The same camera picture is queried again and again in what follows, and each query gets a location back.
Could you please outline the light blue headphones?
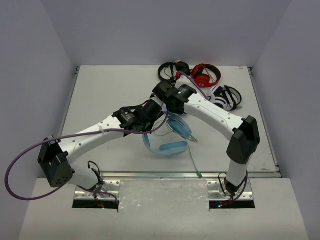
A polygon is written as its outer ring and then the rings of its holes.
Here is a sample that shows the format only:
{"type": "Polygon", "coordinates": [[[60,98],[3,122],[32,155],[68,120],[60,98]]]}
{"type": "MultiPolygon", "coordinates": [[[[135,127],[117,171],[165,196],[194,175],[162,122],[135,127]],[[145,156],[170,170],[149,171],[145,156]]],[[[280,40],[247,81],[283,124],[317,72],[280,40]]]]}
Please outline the light blue headphones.
{"type": "Polygon", "coordinates": [[[188,142],[198,142],[189,125],[177,114],[169,113],[164,126],[167,127],[167,133],[154,132],[159,138],[157,147],[150,143],[149,134],[142,136],[146,148],[155,155],[163,157],[180,155],[188,150],[188,142]]]}

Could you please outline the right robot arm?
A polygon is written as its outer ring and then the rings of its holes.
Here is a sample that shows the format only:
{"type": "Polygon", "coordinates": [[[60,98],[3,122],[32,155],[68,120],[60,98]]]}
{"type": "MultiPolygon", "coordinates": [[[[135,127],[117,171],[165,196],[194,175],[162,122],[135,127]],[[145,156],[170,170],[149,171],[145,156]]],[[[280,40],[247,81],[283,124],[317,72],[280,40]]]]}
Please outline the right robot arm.
{"type": "Polygon", "coordinates": [[[188,114],[220,132],[228,141],[226,154],[230,162],[225,177],[225,189],[235,196],[247,177],[252,155],[261,142],[257,120],[234,115],[209,102],[193,87],[183,84],[179,88],[161,81],[152,93],[173,114],[188,114]]]}

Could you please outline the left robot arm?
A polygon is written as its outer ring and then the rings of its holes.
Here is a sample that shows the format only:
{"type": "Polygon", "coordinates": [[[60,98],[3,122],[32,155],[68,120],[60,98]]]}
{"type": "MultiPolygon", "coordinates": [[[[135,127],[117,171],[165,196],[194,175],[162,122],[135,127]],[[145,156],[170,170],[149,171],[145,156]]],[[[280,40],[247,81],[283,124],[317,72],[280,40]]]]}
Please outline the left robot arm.
{"type": "Polygon", "coordinates": [[[106,190],[97,170],[77,160],[97,147],[130,134],[146,134],[163,115],[164,103],[156,96],[144,104],[122,107],[101,122],[75,134],[44,139],[38,163],[52,188],[72,184],[90,191],[106,190]]]}

